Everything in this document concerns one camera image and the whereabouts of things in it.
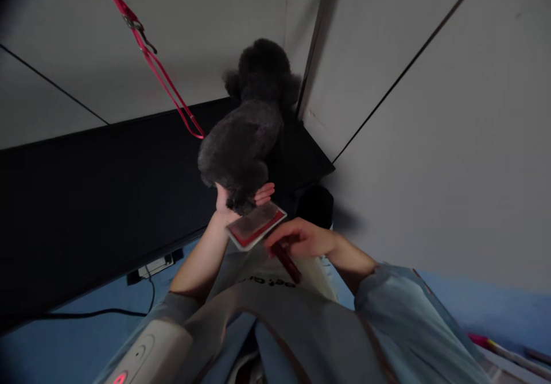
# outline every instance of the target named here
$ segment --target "leash clip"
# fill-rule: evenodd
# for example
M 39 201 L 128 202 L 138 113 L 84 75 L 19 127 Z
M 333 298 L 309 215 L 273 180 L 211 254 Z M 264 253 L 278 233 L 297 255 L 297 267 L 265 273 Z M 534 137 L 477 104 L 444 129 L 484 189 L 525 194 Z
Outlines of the leash clip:
M 126 25 L 128 25 L 128 28 L 139 32 L 145 44 L 153 51 L 153 54 L 157 54 L 157 48 L 155 48 L 153 44 L 150 43 L 148 39 L 145 37 L 145 33 L 144 33 L 145 28 L 143 27 L 142 23 L 139 22 L 138 20 L 131 20 L 127 15 L 123 15 L 122 19 L 125 21 Z

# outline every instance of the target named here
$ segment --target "dog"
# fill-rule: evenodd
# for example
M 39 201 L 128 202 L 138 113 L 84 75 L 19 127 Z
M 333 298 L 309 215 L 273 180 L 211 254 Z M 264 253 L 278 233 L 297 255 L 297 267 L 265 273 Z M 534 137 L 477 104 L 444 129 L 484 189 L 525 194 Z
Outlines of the dog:
M 223 80 L 240 105 L 203 139 L 197 163 L 203 182 L 228 190 L 226 206 L 243 216 L 255 207 L 254 195 L 268 180 L 264 159 L 282 134 L 282 112 L 298 100 L 301 78 L 291 73 L 285 51 L 261 38 Z

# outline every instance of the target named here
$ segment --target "hand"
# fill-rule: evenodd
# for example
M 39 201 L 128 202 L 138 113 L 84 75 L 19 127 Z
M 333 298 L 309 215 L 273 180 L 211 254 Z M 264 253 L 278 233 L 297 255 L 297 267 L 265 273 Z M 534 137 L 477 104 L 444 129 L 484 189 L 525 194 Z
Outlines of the hand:
M 271 200 L 271 196 L 275 193 L 276 185 L 273 183 L 266 183 L 262 186 L 254 195 L 254 203 L 257 206 L 261 206 L 268 203 Z M 224 217 L 226 225 L 235 222 L 240 216 L 233 210 L 228 209 L 226 201 L 228 200 L 228 190 L 216 183 L 216 189 L 218 190 L 218 197 L 216 198 L 216 211 L 219 215 Z
M 328 255 L 337 247 L 336 234 L 322 229 L 304 219 L 296 218 L 280 225 L 265 240 L 264 247 L 270 257 L 271 247 L 281 241 L 289 254 L 295 258 L 312 258 Z

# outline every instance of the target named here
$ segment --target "light blue sleeve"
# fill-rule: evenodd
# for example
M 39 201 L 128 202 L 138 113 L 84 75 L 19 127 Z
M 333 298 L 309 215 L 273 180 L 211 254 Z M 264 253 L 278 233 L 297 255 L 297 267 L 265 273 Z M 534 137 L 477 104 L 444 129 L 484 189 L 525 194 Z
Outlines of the light blue sleeve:
M 189 317 L 191 317 L 198 309 L 199 302 L 190 297 L 174 294 L 169 292 L 165 298 L 159 302 L 152 310 L 147 314 L 145 318 L 140 322 L 138 327 L 134 330 L 130 338 L 126 340 L 121 349 L 115 354 L 115 356 L 109 361 L 109 364 L 99 374 L 94 384 L 102 384 L 107 377 L 113 372 L 113 370 L 119 365 L 121 359 L 128 352 L 130 347 L 138 339 L 139 335 L 148 326 L 148 324 L 160 318 L 168 318 L 177 324 L 184 325 Z
M 490 382 L 421 287 L 391 266 L 380 265 L 360 283 L 355 308 L 401 382 Z

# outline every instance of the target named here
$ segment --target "brush handle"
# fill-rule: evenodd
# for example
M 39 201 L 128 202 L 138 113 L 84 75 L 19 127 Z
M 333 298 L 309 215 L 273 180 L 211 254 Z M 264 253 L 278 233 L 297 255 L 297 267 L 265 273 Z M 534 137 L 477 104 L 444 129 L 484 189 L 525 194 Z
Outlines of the brush handle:
M 283 246 L 281 246 L 279 242 L 276 242 L 274 245 L 272 245 L 271 251 L 280 260 L 281 264 L 283 265 L 289 276 L 291 276 L 293 282 L 298 285 L 300 283 L 300 280 L 302 279 L 302 274 L 298 270 L 297 266 L 294 264 L 293 260 L 289 257 L 289 255 L 287 255 L 287 252 L 285 251 Z

